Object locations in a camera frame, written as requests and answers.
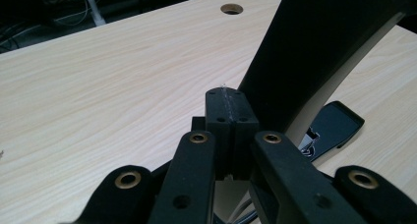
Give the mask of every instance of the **black cable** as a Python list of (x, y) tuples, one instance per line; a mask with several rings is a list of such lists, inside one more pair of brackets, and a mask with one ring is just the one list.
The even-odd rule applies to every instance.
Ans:
[(243, 217), (237, 219), (233, 224), (248, 224), (255, 221), (258, 218), (257, 210), (252, 210), (245, 214)]

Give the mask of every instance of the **wood grain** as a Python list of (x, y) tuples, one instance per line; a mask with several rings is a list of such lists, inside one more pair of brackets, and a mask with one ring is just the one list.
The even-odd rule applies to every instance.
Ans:
[[(238, 86), (279, 1), (192, 0), (1, 55), (0, 223), (74, 221), (112, 170), (169, 160), (205, 92)], [(320, 169), (359, 164), (417, 200), (416, 53), (394, 28), (343, 82), (331, 99), (367, 122)]]

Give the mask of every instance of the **cable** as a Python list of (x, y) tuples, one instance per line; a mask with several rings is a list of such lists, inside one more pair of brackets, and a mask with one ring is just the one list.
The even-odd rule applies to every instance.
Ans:
[(8, 41), (16, 41), (16, 40), (12, 40), (12, 39), (14, 39), (15, 37), (17, 37), (17, 36), (19, 36), (19, 35), (21, 35), (23, 33), (26, 33), (26, 32), (28, 32), (28, 31), (30, 31), (32, 29), (39, 28), (39, 27), (40, 27), (40, 25), (36, 25), (36, 26), (30, 27), (30, 28), (27, 28), (25, 30), (22, 30), (21, 32), (19, 32), (17, 34), (14, 34), (13, 36), (8, 37), (6, 40), (4, 40), (3, 42), (1, 42), (0, 43), (0, 46), (3, 45), (4, 43), (8, 42)]
[[(66, 16), (66, 17), (61, 17), (61, 18), (55, 19), (54, 21), (56, 23), (58, 23), (60, 25), (64, 25), (64, 26), (76, 26), (76, 25), (79, 25), (80, 23), (82, 23), (86, 19), (87, 14), (88, 14), (89, 10), (91, 9), (91, 8), (89, 8), (89, 5), (87, 3), (87, 0), (84, 0), (84, 4), (85, 4), (85, 7), (86, 7), (86, 9), (84, 11), (81, 11), (79, 13), (72, 14), (72, 15), (69, 15), (69, 16)], [(68, 19), (68, 18), (71, 18), (71, 17), (74, 17), (74, 16), (78, 16), (78, 15), (80, 15), (82, 13), (84, 13), (83, 17), (79, 21), (77, 21), (77, 22), (75, 22), (73, 24), (65, 24), (65, 23), (61, 23), (60, 22), (61, 20), (65, 20), (65, 19)]]
[(75, 23), (73, 23), (73, 24), (65, 24), (65, 23), (61, 23), (61, 22), (59, 22), (61, 19), (56, 19), (56, 20), (54, 20), (54, 22), (56, 22), (56, 23), (58, 23), (58, 24), (60, 24), (60, 25), (63, 25), (63, 26), (77, 26), (77, 25), (79, 25), (80, 23), (82, 23), (82, 22), (86, 19), (87, 14), (88, 14), (88, 12), (89, 12), (89, 5), (87, 4), (87, 0), (84, 0), (84, 5), (85, 5), (86, 9), (85, 9), (83, 12), (80, 12), (80, 13), (79, 13), (79, 14), (84, 13), (84, 15), (83, 15), (83, 17), (82, 17), (80, 20), (78, 20), (77, 22), (75, 22)]
[(230, 218), (229, 220), (231, 220), (232, 223), (234, 223), (236, 221), (236, 219), (245, 211), (246, 208), (248, 208), (249, 205), (252, 204), (252, 200), (249, 198), (248, 200), (244, 201), (238, 208), (237, 210), (234, 212), (234, 215), (232, 218)]
[(257, 218), (258, 218), (257, 210), (252, 210), (248, 212), (247, 214), (245, 214), (243, 217), (237, 219), (235, 222), (233, 222), (233, 224), (248, 224), (248, 223), (255, 221), (255, 219)]

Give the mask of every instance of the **light wood tabletop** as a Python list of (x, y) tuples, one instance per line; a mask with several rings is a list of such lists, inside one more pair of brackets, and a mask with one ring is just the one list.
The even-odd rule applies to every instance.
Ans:
[[(191, 0), (0, 55), (0, 223), (72, 222), (112, 170), (171, 159), (205, 92), (239, 85), (279, 2)], [(416, 65), (417, 35), (393, 28), (331, 97), (366, 122), (320, 170), (364, 166), (417, 201)]]

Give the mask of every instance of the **black plastic part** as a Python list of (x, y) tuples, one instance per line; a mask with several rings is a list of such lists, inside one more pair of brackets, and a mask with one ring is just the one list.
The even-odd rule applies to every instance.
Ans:
[[(116, 180), (126, 174), (122, 185), (133, 179), (129, 174), (140, 174), (137, 185), (130, 189), (120, 189)], [(153, 204), (152, 175), (143, 167), (125, 166), (111, 172), (94, 191), (82, 215), (74, 224), (103, 223), (130, 224), (147, 223)]]
[[(201, 119), (195, 118), (193, 124), (200, 124), (198, 120)], [(258, 129), (258, 119), (245, 94), (227, 87), (206, 93), (206, 130), (213, 133), (217, 141), (217, 180), (229, 174), (237, 180), (249, 179), (252, 167), (249, 144)]]
[(415, 0), (282, 0), (239, 90), (263, 130), (299, 143), (322, 106)]
[(313, 121), (311, 128), (320, 134), (314, 144), (314, 161), (333, 148), (342, 148), (364, 125), (365, 120), (339, 101), (327, 104)]
[(417, 223), (417, 205), (411, 198), (369, 169), (339, 168), (333, 183), (369, 223)]
[(275, 223), (366, 223), (285, 135), (260, 132), (252, 149), (279, 204)]
[(214, 189), (214, 136), (192, 131), (181, 138), (149, 224), (209, 224)]

